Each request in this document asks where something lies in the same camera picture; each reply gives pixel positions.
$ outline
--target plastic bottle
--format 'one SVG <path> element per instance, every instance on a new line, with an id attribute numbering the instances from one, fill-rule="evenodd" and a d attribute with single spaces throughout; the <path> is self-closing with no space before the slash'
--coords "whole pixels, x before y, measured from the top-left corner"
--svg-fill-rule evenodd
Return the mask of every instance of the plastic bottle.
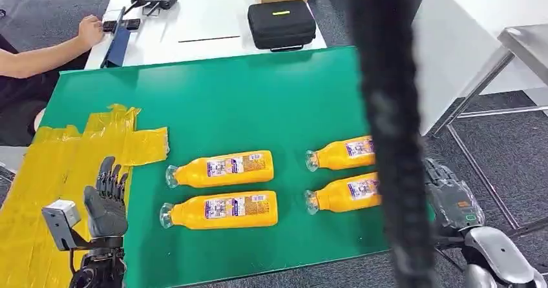
<path id="1" fill-rule="evenodd" d="M 319 167 L 341 170 L 374 163 L 375 152 L 371 136 L 334 141 L 321 150 L 306 152 L 306 166 L 312 172 Z"/>
<path id="2" fill-rule="evenodd" d="M 276 192 L 251 191 L 196 196 L 184 203 L 164 203 L 162 227 L 184 225 L 189 229 L 268 227 L 278 223 Z"/>
<path id="3" fill-rule="evenodd" d="M 377 173 L 335 180 L 318 191 L 304 193 L 308 212 L 314 215 L 320 209 L 346 212 L 381 204 L 377 192 Z"/>
<path id="4" fill-rule="evenodd" d="M 207 188 L 258 183 L 272 178 L 274 164 L 268 150 L 198 158 L 182 167 L 170 165 L 165 171 L 165 180 L 171 188 L 177 185 Z"/>

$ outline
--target metal table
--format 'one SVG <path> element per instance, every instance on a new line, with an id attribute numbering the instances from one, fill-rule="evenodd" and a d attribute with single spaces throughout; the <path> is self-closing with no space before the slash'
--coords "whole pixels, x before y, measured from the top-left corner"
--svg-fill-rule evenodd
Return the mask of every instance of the metal table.
<path id="1" fill-rule="evenodd" d="M 521 59 L 548 85 L 548 24 L 508 27 L 498 36 L 498 40 L 501 42 L 501 46 L 496 51 L 496 56 L 498 57 L 496 64 L 487 73 L 480 72 L 481 76 L 477 76 L 479 77 L 478 80 L 480 80 L 478 85 L 467 97 L 465 97 L 455 111 L 443 120 L 442 124 L 434 131 L 434 136 L 437 136 L 438 132 L 443 128 L 448 129 L 451 136 L 455 139 L 459 148 L 466 156 L 466 159 L 472 165 L 472 168 L 478 174 L 482 184 L 484 184 L 496 205 L 502 211 L 505 219 L 510 224 L 512 230 L 509 231 L 509 236 L 516 237 L 538 231 L 548 226 L 548 216 L 525 225 L 520 225 L 512 213 L 510 213 L 499 194 L 496 192 L 493 184 L 483 173 L 481 167 L 452 126 L 453 121 L 456 119 L 548 110 L 548 106 L 534 106 L 486 110 L 481 112 L 464 112 L 472 100 L 477 97 L 515 57 Z"/>

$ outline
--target black case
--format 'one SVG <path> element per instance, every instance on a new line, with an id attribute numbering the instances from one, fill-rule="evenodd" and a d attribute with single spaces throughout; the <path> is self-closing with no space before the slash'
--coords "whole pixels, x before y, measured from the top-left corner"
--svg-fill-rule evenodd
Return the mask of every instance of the black case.
<path id="1" fill-rule="evenodd" d="M 300 49 L 316 37 L 316 22 L 303 1 L 251 5 L 248 21 L 259 49 Z"/>

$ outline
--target green table mat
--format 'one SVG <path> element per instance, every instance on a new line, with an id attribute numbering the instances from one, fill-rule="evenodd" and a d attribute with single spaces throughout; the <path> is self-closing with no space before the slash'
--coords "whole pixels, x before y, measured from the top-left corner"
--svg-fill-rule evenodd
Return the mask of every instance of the green table mat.
<path id="1" fill-rule="evenodd" d="M 303 192 L 373 167 L 310 172 L 308 149 L 369 133 L 358 92 L 355 48 L 286 52 L 62 74 L 42 125 L 76 125 L 121 103 L 140 107 L 137 129 L 167 126 L 165 162 L 135 167 L 124 247 L 128 287 L 172 287 L 289 269 L 388 249 L 380 207 L 306 212 Z M 270 150 L 275 177 L 252 183 L 170 189 L 165 168 L 195 158 Z M 274 190 L 276 226 L 164 229 L 163 203 L 193 196 Z"/>

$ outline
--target person's hand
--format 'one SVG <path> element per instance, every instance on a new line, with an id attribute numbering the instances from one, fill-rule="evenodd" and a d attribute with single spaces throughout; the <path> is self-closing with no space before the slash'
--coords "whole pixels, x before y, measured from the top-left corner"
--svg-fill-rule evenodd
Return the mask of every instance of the person's hand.
<path id="1" fill-rule="evenodd" d="M 84 189 L 84 205 L 89 215 L 89 231 L 93 238 L 104 236 L 123 236 L 127 231 L 124 186 L 127 173 L 120 176 L 121 166 L 112 169 L 114 157 L 106 157 L 97 175 L 96 188 Z"/>
<path id="2" fill-rule="evenodd" d="M 80 22 L 78 38 L 87 48 L 97 45 L 103 39 L 103 23 L 94 15 L 88 15 Z"/>

